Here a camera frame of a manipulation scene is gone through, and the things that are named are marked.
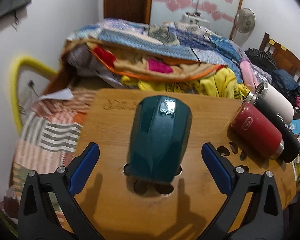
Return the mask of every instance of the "wooden headboard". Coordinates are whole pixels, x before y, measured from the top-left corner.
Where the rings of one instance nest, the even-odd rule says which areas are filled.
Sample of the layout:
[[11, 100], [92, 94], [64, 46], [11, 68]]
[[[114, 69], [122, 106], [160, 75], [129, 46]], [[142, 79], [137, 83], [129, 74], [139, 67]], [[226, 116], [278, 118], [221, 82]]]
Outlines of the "wooden headboard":
[[286, 70], [300, 85], [300, 60], [283, 45], [272, 40], [268, 33], [265, 33], [261, 51], [270, 51], [279, 69]]

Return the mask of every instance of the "bottle lid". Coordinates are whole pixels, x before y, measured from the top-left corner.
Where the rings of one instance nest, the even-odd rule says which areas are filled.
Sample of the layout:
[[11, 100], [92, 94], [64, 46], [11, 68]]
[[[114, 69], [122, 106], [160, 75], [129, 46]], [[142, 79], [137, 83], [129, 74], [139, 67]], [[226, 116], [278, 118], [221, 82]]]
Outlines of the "bottle lid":
[[250, 91], [242, 103], [251, 103], [253, 105], [257, 101], [258, 96], [257, 93]]
[[256, 94], [264, 98], [268, 92], [268, 87], [269, 87], [268, 82], [261, 82], [256, 88]]

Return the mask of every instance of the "dark cloth hanging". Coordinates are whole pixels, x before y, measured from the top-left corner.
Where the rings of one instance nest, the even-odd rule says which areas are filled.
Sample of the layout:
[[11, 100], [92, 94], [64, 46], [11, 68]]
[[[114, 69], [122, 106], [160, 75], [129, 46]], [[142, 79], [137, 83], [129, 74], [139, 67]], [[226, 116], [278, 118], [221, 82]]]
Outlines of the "dark cloth hanging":
[[271, 74], [272, 71], [278, 69], [274, 57], [271, 55], [269, 51], [248, 49], [245, 51], [245, 53], [253, 65], [258, 66], [263, 71], [269, 74]]

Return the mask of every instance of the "screw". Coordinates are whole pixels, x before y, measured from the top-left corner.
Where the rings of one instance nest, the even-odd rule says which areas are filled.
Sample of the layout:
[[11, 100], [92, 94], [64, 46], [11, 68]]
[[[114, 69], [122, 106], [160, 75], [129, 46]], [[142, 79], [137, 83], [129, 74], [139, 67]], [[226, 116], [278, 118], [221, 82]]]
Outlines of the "screw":
[[59, 168], [57, 168], [57, 172], [59, 173], [63, 173], [66, 170], [65, 166], [60, 166]]
[[33, 177], [35, 175], [35, 171], [29, 171], [28, 176]]
[[235, 171], [236, 171], [237, 173], [244, 173], [244, 169], [243, 169], [242, 167], [236, 167], [236, 168], [235, 168]]
[[272, 176], [273, 176], [273, 173], [272, 173], [271, 171], [266, 171], [266, 175], [267, 175], [268, 177], [272, 177]]

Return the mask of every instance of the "hole in board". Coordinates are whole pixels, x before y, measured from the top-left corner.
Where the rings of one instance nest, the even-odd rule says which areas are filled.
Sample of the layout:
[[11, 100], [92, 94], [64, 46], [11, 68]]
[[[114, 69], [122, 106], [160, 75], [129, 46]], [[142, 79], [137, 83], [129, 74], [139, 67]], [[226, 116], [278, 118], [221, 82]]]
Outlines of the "hole in board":
[[175, 176], [180, 175], [181, 172], [182, 172], [182, 167], [180, 165], [179, 168], [178, 168], [178, 170], [177, 170], [177, 172], [176, 172], [176, 174], [175, 174]]
[[238, 153], [238, 146], [234, 142], [229, 142], [229, 146], [234, 154]]
[[249, 172], [249, 167], [245, 165], [239, 165], [241, 168], [244, 169], [244, 171]]
[[242, 151], [240, 154], [240, 161], [244, 161], [247, 158], [248, 154], [246, 151]]
[[126, 165], [124, 165], [124, 167], [123, 167], [123, 173], [124, 173], [126, 176], [130, 176], [130, 167], [129, 167], [129, 163], [127, 163]]
[[154, 188], [158, 193], [162, 195], [168, 195], [173, 192], [172, 185], [154, 184]]
[[230, 155], [230, 151], [224, 147], [224, 146], [219, 146], [217, 148], [218, 153], [221, 154], [221, 156], [229, 156]]
[[142, 181], [142, 180], [137, 180], [134, 184], [133, 184], [133, 190], [135, 193], [137, 193], [138, 195], [144, 195], [147, 191], [148, 191], [148, 185], [146, 182]]
[[28, 192], [26, 196], [26, 202], [25, 202], [25, 209], [24, 209], [24, 215], [30, 215], [34, 214], [38, 211], [37, 204], [35, 202], [34, 198], [34, 192], [33, 192], [33, 186], [30, 185], [28, 187]]
[[266, 202], [265, 206], [263, 207], [263, 211], [266, 214], [270, 214], [273, 216], [278, 215], [278, 208], [277, 208], [277, 202], [275, 200], [275, 195], [274, 195], [274, 190], [271, 185], [268, 186], [268, 191], [267, 191], [267, 197], [266, 197]]

